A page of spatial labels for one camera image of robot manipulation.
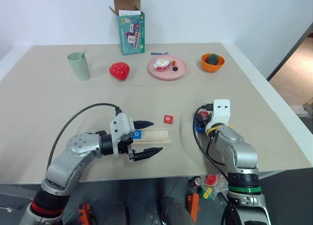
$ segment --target green cup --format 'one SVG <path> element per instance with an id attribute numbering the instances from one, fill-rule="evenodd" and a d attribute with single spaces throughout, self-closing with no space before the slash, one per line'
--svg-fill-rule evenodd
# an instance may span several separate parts
<path id="1" fill-rule="evenodd" d="M 67 56 L 67 60 L 74 69 L 79 80 L 86 81 L 90 79 L 87 60 L 83 52 L 71 53 Z"/>

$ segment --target beige tabletop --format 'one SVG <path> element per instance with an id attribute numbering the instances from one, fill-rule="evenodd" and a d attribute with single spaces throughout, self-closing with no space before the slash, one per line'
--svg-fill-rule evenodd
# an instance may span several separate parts
<path id="1" fill-rule="evenodd" d="M 215 173 L 192 135 L 197 107 L 214 99 L 231 101 L 229 124 L 255 147 L 259 170 L 295 169 L 309 161 L 284 125 L 221 44 L 147 45 L 146 53 L 122 56 L 118 45 L 89 45 L 86 58 L 91 79 L 79 81 L 67 55 L 84 45 L 34 46 L 0 82 L 0 183 L 41 182 L 56 135 L 79 110 L 97 102 L 120 106 L 134 120 L 150 120 L 170 129 L 171 144 L 150 159 L 132 162 L 127 155 L 105 156 L 87 167 L 82 180 L 119 180 Z M 150 52 L 169 52 L 182 58 L 187 73 L 163 81 L 147 70 Z M 225 65 L 215 73 L 200 68 L 205 53 L 217 53 Z M 126 81 L 109 74 L 114 62 L 131 67 Z M 174 116 L 172 125 L 163 123 Z M 61 137 L 54 156 L 70 137 L 109 130 L 112 108 L 97 107 L 74 120 Z M 137 151 L 147 148 L 133 145 Z"/>

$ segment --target cardboard box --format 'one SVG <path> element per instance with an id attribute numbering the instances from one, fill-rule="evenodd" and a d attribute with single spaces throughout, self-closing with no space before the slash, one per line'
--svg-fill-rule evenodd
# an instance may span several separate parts
<path id="1" fill-rule="evenodd" d="M 145 52 L 145 14 L 140 10 L 140 0 L 114 0 L 114 10 L 118 19 L 118 31 L 123 55 Z M 119 10 L 139 10 L 140 15 L 120 16 Z"/>

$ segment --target blue block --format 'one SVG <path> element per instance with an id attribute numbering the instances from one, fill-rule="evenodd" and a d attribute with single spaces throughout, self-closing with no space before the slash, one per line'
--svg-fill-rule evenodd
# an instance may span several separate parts
<path id="1" fill-rule="evenodd" d="M 205 129 L 204 129 L 204 128 L 201 128 L 201 127 L 199 126 L 199 124 L 196 123 L 196 132 L 198 132 L 198 133 L 204 133 L 204 131 L 205 131 Z"/>
<path id="2" fill-rule="evenodd" d="M 141 139 L 141 131 L 135 131 L 133 134 L 133 139 Z"/>

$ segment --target red strawberry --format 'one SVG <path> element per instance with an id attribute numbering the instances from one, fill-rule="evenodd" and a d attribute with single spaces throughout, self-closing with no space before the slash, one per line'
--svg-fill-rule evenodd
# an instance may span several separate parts
<path id="1" fill-rule="evenodd" d="M 121 81 L 126 80 L 129 71 L 130 71 L 129 65 L 124 62 L 112 64 L 110 67 L 110 74 Z"/>

